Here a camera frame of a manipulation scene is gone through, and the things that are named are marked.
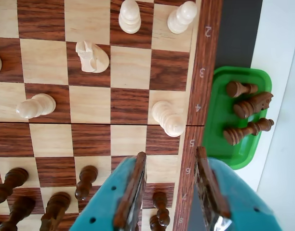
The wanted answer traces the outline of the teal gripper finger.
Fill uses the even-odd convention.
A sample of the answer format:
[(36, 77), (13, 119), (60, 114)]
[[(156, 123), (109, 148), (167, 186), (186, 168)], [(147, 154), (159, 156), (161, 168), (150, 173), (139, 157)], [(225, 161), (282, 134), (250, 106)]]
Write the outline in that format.
[(128, 156), (115, 168), (76, 218), (71, 231), (137, 231), (146, 188), (146, 153)]
[(273, 210), (226, 163), (197, 147), (194, 182), (208, 231), (280, 231)]

